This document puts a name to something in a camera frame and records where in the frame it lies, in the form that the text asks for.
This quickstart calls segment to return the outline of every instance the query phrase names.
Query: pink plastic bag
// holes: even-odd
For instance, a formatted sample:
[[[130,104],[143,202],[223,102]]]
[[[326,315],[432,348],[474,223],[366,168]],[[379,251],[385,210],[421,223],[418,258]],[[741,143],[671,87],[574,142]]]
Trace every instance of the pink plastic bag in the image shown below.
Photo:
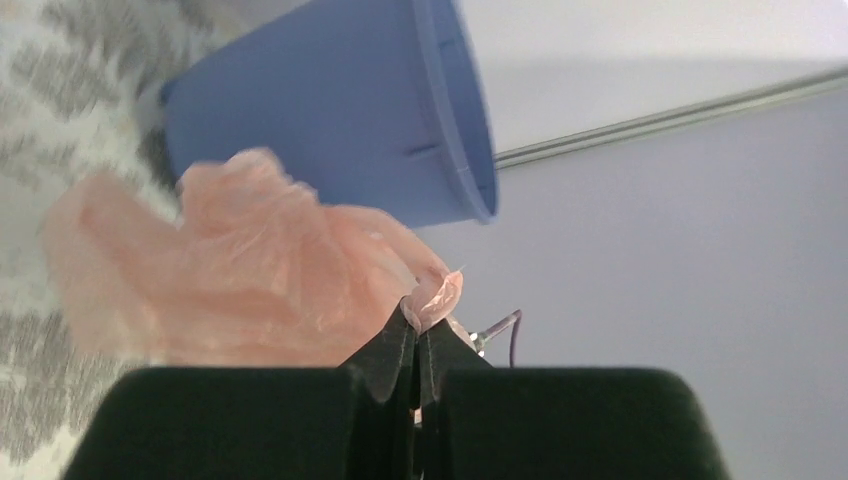
[[[459,300],[462,274],[414,233],[379,210],[321,205],[269,151],[197,164],[181,184],[179,227],[110,174],[83,180],[48,212],[52,280],[84,350],[167,364],[336,366],[402,297],[419,332]]]

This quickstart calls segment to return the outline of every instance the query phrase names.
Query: wire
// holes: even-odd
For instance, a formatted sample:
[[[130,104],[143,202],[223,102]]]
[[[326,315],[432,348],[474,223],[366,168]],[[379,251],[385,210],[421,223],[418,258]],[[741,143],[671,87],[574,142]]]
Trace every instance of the wire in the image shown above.
[[[512,327],[512,333],[509,338],[509,366],[515,366],[515,344],[518,338],[518,326],[521,324],[521,310],[516,310],[498,323],[483,330],[482,332],[472,333],[471,341],[474,343],[474,350],[482,357],[483,348],[489,343],[489,340],[500,335],[504,330]]]

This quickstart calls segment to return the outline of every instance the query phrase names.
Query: gray patterned rug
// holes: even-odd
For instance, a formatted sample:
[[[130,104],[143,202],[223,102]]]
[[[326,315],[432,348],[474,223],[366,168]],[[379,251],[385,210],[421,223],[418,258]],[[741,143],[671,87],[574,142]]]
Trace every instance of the gray patterned rug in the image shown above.
[[[242,29],[210,0],[0,0],[0,478],[56,478],[132,365],[76,354],[38,238],[96,170],[165,218],[159,86]]]

